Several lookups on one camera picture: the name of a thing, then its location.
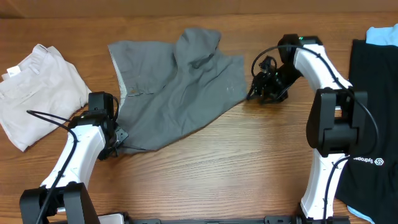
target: white towel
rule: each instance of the white towel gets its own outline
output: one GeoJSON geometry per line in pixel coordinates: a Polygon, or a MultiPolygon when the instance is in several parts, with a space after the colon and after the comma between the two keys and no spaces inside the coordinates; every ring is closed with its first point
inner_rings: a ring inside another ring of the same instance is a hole
{"type": "Polygon", "coordinates": [[[69,118],[88,102],[91,91],[75,66],[66,62],[55,47],[36,45],[15,68],[16,73],[4,74],[0,83],[0,123],[10,141],[25,151],[57,128],[29,115],[27,110],[69,118]]]}

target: white tag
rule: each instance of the white tag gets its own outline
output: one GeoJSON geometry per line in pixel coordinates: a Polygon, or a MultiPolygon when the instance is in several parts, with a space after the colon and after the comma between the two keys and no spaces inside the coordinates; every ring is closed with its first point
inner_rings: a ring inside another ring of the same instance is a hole
{"type": "Polygon", "coordinates": [[[21,72],[21,69],[20,69],[19,66],[17,65],[17,66],[8,68],[8,69],[7,69],[7,72],[8,72],[8,75],[10,76],[10,78],[11,78],[11,77],[13,77],[13,76],[15,76],[15,75],[18,75],[18,74],[21,72]]]}

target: white logo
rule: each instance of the white logo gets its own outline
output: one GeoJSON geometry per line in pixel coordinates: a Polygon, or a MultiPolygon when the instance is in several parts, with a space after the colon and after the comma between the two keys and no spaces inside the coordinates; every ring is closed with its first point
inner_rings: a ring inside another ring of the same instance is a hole
{"type": "Polygon", "coordinates": [[[377,159],[374,160],[374,163],[375,163],[376,165],[378,165],[378,166],[381,166],[381,165],[384,164],[384,160],[381,159],[381,158],[377,158],[377,159]]]}
{"type": "Polygon", "coordinates": [[[373,159],[371,159],[371,158],[355,157],[354,160],[361,161],[361,162],[367,162],[370,164],[374,163],[377,166],[382,166],[384,164],[384,160],[382,158],[377,158],[373,161],[373,159]]]}

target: light blue fabric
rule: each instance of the light blue fabric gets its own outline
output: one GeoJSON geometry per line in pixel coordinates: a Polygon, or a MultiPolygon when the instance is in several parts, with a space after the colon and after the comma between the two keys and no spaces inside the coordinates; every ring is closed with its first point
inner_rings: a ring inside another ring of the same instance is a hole
{"type": "Polygon", "coordinates": [[[398,24],[394,27],[370,27],[366,32],[366,43],[375,45],[395,45],[398,47],[398,24]]]}
{"type": "Polygon", "coordinates": [[[361,212],[359,212],[359,211],[357,211],[357,210],[351,208],[350,206],[347,206],[347,208],[348,208],[348,211],[351,212],[351,213],[352,213],[353,215],[355,215],[356,217],[362,218],[363,220],[366,220],[366,221],[368,221],[368,222],[374,224],[374,221],[373,221],[370,217],[367,217],[366,215],[364,215],[364,214],[362,214],[361,212]]]}

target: wooden table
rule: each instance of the wooden table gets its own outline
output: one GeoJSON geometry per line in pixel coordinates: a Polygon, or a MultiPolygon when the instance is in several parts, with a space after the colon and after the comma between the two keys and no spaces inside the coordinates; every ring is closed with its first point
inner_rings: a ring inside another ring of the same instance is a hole
{"type": "MultiPolygon", "coordinates": [[[[206,27],[222,32],[224,53],[244,55],[248,86],[254,57],[288,33],[318,35],[347,77],[352,39],[364,39],[369,27],[393,26],[397,19],[398,13],[334,13],[1,20],[0,70],[5,73],[38,43],[53,45],[92,91],[119,96],[108,44],[175,42],[186,27],[206,27]]],[[[133,218],[163,220],[292,214],[307,188],[312,163],[305,124],[313,96],[301,78],[281,104],[245,101],[157,152],[97,162],[88,188],[97,213],[127,211],[133,218]]],[[[57,129],[22,153],[0,129],[0,223],[22,223],[19,197],[48,176],[66,136],[57,129]]],[[[348,214],[337,200],[335,214],[348,214]]]]}

